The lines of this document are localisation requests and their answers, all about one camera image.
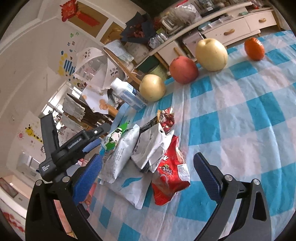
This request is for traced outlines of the white medicine box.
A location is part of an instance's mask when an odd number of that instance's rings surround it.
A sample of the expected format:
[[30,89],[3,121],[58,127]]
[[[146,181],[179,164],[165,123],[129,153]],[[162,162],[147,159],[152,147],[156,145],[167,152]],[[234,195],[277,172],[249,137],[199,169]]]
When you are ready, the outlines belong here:
[[99,178],[102,182],[112,184],[117,179],[133,153],[138,141],[139,130],[140,127],[135,124],[121,134],[115,148],[111,154],[107,155],[106,160],[103,161],[103,167],[99,173]]

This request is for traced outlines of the large white blue pouch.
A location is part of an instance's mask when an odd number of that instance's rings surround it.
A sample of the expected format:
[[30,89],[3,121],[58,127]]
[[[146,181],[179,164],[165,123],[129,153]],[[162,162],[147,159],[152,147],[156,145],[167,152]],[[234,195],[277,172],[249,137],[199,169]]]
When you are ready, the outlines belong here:
[[136,209],[142,209],[153,173],[142,173],[132,160],[128,160],[116,180],[110,184],[101,180],[101,185],[107,186],[117,195],[130,202]]

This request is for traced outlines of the white printed foil bag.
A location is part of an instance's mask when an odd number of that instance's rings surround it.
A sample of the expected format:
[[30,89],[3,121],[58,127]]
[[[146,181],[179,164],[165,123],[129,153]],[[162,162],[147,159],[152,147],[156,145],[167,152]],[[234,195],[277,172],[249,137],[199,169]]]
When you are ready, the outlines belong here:
[[131,159],[142,173],[154,173],[170,146],[175,130],[165,133],[160,123],[140,134]]

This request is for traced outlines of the red snack wrapper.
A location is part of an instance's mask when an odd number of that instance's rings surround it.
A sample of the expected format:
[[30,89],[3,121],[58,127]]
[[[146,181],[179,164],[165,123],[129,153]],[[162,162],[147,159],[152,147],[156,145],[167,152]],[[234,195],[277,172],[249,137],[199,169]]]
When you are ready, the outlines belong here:
[[154,202],[163,206],[173,197],[190,186],[190,172],[182,152],[179,149],[179,137],[173,136],[170,146],[162,156],[153,174],[152,190]]

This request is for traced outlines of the dark striped snack packet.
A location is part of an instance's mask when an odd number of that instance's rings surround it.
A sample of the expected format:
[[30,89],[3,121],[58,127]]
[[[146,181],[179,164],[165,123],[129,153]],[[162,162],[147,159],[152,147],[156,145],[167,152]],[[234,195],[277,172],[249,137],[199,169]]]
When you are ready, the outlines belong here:
[[164,110],[159,109],[157,111],[157,115],[140,128],[139,133],[141,134],[147,131],[149,128],[157,125],[158,123],[161,125],[166,134],[171,130],[172,126],[175,124],[174,110],[172,107],[166,108]]

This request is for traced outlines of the pink plastic trash bucket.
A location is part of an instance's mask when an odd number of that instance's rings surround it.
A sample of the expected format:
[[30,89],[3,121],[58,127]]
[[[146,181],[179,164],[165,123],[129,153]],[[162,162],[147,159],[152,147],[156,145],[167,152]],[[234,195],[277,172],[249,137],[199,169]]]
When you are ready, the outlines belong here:
[[[82,204],[83,207],[86,208],[87,211],[89,211],[89,209],[90,209],[90,204],[92,203],[92,197],[93,197],[96,187],[97,187],[97,183],[93,183],[93,185],[90,188],[90,191],[88,192],[84,201],[80,202],[80,204]],[[60,221],[62,223],[62,226],[63,226],[66,234],[73,237],[73,238],[77,238],[77,236],[75,235],[74,230],[72,228],[72,225],[70,224],[70,218],[67,217],[65,210],[61,205],[61,202],[59,200],[54,200],[54,205],[55,205],[58,216],[60,218]]]

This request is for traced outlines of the dark wooden dining chair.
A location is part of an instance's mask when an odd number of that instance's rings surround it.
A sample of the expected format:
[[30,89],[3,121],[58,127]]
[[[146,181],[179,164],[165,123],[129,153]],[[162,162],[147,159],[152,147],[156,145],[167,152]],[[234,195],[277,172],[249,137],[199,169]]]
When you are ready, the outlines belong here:
[[96,128],[104,123],[112,124],[112,118],[108,114],[94,113],[83,101],[70,94],[65,94],[62,104],[62,124],[70,128],[84,128],[86,130]]

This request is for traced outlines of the yellow pear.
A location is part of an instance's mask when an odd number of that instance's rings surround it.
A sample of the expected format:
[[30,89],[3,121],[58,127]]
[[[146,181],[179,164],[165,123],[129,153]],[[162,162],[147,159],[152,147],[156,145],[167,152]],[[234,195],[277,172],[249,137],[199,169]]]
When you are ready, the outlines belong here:
[[147,74],[143,77],[139,91],[142,97],[148,102],[160,100],[166,93],[166,86],[158,75]]
[[196,59],[208,71],[220,71],[228,62],[228,53],[222,43],[213,38],[200,40],[196,45]]

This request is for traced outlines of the red chinese knot decoration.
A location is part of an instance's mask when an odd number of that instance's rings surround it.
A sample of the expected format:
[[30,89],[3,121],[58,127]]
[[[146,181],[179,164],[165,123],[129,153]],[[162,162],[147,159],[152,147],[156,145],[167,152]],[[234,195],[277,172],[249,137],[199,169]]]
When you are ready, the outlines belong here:
[[61,7],[61,16],[62,16],[61,19],[63,22],[76,16],[77,18],[79,18],[80,20],[82,20],[84,23],[88,24],[91,27],[94,27],[100,24],[100,22],[94,19],[93,17],[79,11],[78,5],[75,0],[69,0],[63,5],[60,5],[60,7]]

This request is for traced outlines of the dark wrapped flower bouquet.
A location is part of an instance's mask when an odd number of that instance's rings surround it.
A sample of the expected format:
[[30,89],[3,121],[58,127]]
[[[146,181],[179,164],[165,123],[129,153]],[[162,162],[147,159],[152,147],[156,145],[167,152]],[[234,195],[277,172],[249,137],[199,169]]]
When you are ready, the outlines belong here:
[[120,36],[123,42],[146,45],[156,34],[152,18],[148,14],[141,15],[137,12],[126,22],[126,27]]

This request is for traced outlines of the yellow pear right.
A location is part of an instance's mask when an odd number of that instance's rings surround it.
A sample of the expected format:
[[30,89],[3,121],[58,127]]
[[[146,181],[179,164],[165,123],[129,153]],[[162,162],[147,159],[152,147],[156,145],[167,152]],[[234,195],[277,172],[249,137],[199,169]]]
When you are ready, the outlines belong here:
[[228,53],[222,43],[213,38],[200,40],[196,45],[196,59],[208,71],[220,71],[228,62]]

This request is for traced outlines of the small orange tangerine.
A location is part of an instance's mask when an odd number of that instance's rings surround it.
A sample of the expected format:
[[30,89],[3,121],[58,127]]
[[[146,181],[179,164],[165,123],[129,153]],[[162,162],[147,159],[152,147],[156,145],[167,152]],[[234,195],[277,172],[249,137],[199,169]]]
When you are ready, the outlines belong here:
[[264,46],[257,38],[248,38],[244,43],[244,49],[247,56],[253,61],[260,61],[264,58]]

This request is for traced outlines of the electric kettle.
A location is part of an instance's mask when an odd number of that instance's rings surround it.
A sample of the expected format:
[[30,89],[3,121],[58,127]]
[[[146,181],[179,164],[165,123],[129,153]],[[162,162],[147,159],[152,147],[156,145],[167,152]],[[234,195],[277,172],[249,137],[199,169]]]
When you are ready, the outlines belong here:
[[166,34],[169,36],[176,34],[183,28],[180,20],[169,11],[161,18],[161,24],[164,26]]

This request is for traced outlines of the pink storage box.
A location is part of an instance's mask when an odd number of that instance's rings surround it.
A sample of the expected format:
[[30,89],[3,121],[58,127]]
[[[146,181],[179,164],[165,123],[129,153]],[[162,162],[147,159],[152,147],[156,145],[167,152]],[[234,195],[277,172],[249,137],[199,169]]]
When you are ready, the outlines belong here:
[[196,57],[196,45],[200,40],[203,40],[202,34],[197,31],[189,32],[185,37],[182,38],[183,44],[187,47],[190,53]]

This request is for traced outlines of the clear plastic bag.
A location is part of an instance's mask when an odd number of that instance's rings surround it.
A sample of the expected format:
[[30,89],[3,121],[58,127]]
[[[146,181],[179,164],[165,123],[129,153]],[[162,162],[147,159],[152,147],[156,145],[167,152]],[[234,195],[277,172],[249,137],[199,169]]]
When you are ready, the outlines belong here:
[[173,15],[184,24],[192,25],[201,20],[201,15],[196,7],[189,1],[183,2],[172,9]]

